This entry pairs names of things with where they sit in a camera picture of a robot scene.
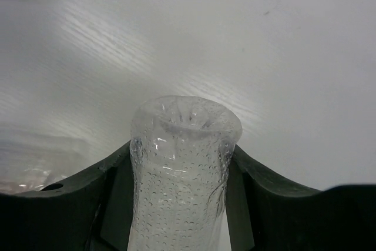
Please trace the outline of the long clear ribbed bottle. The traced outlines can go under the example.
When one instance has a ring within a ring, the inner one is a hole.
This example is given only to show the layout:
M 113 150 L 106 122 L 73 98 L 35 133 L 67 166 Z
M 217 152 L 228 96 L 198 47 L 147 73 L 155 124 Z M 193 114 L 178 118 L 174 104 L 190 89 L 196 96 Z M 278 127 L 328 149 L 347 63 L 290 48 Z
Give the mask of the long clear ribbed bottle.
M 230 109 L 196 96 L 162 96 L 137 109 L 129 250 L 217 250 L 241 134 Z

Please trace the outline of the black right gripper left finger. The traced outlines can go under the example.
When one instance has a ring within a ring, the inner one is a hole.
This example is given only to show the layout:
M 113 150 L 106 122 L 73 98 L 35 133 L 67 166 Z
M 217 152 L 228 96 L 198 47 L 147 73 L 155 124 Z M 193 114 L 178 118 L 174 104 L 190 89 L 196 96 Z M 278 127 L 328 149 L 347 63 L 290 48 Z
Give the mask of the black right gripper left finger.
M 132 213 L 126 143 L 41 191 L 1 194 L 1 250 L 126 250 Z

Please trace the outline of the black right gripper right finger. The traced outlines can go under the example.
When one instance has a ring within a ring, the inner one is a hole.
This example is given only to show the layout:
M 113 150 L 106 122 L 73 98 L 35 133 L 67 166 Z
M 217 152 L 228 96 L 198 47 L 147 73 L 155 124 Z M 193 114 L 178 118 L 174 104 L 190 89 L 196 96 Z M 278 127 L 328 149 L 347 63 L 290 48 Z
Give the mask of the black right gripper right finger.
M 226 213 L 233 250 L 374 250 L 375 185 L 317 190 L 236 147 Z

